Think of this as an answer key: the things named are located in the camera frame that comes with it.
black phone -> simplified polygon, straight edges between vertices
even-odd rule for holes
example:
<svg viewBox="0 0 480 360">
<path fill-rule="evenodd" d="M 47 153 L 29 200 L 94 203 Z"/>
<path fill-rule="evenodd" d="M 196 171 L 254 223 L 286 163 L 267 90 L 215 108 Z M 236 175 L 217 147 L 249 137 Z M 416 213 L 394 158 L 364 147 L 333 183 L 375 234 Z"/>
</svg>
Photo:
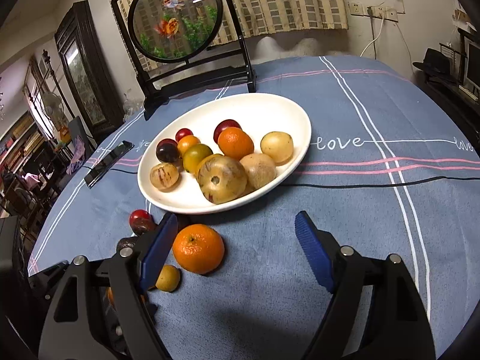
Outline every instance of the black phone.
<svg viewBox="0 0 480 360">
<path fill-rule="evenodd" d="M 124 140 L 120 145 L 108 153 L 94 168 L 85 176 L 84 180 L 88 188 L 92 188 L 114 164 L 128 153 L 134 144 Z"/>
</svg>

metal screw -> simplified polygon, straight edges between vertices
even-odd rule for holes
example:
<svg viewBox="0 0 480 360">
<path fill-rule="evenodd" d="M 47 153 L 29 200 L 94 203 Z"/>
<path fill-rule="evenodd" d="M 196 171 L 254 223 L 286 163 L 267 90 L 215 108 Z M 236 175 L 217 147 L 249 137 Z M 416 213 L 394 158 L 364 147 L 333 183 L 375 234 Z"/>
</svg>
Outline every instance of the metal screw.
<svg viewBox="0 0 480 360">
<path fill-rule="evenodd" d="M 85 256 L 77 256 L 73 259 L 73 263 L 76 266 L 81 266 L 85 262 Z"/>
<path fill-rule="evenodd" d="M 340 248 L 340 253 L 342 253 L 344 256 L 351 256 L 353 254 L 354 250 L 350 246 L 342 246 Z"/>
<path fill-rule="evenodd" d="M 390 261 L 394 264 L 400 264 L 402 262 L 402 258 L 398 254 L 391 254 Z"/>
<path fill-rule="evenodd" d="M 122 257 L 128 257 L 130 256 L 134 250 L 131 247 L 124 247 L 122 250 L 120 250 L 120 256 Z"/>
</svg>

white plate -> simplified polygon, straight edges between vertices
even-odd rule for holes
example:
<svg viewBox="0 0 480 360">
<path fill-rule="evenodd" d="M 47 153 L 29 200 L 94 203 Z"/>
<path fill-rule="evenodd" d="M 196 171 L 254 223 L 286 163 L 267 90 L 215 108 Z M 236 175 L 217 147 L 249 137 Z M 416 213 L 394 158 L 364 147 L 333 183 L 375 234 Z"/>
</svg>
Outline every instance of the white plate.
<svg viewBox="0 0 480 360">
<path fill-rule="evenodd" d="M 213 204 L 205 199 L 195 177 L 185 171 L 180 173 L 176 188 L 170 192 L 160 192 L 150 183 L 150 169 L 159 164 L 155 149 L 162 139 L 174 139 L 178 130 L 189 128 L 214 153 L 221 153 L 213 140 L 213 132 L 225 119 L 234 119 L 240 123 L 242 130 L 253 140 L 257 153 L 261 153 L 260 141 L 268 132 L 284 131 L 291 135 L 294 145 L 292 159 L 277 166 L 275 180 L 259 190 L 223 204 Z M 265 195 L 280 184 L 299 165 L 310 145 L 310 139 L 311 124 L 307 113 L 285 97 L 269 93 L 244 93 L 213 100 L 178 117 L 155 137 L 140 161 L 138 186 L 154 205 L 177 214 L 209 214 L 230 210 Z"/>
</svg>

black hat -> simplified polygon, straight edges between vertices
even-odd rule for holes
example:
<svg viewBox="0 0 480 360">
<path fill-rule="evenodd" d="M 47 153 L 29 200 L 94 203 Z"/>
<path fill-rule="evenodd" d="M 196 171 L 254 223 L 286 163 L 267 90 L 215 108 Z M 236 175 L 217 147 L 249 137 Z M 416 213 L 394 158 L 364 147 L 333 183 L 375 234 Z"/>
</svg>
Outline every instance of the black hat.
<svg viewBox="0 0 480 360">
<path fill-rule="evenodd" d="M 440 51 L 427 49 L 423 62 L 414 62 L 413 66 L 430 76 L 456 83 L 457 80 L 450 74 L 450 59 Z"/>
</svg>

goldfish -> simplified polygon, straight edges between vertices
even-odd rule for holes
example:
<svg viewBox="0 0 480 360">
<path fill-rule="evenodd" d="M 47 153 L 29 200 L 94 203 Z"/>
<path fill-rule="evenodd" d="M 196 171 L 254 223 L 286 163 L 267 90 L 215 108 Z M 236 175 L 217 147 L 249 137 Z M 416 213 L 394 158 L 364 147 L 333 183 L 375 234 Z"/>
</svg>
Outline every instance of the goldfish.
<svg viewBox="0 0 480 360">
<path fill-rule="evenodd" d="M 169 21 L 160 20 L 159 24 L 154 25 L 153 29 L 162 36 L 166 36 L 167 38 L 171 38 L 174 36 L 179 30 L 179 21 L 174 17 Z"/>
<path fill-rule="evenodd" d="M 185 4 L 183 4 L 181 1 L 185 0 L 163 0 L 163 6 L 165 8 L 174 8 L 174 9 L 182 9 Z"/>
</svg>

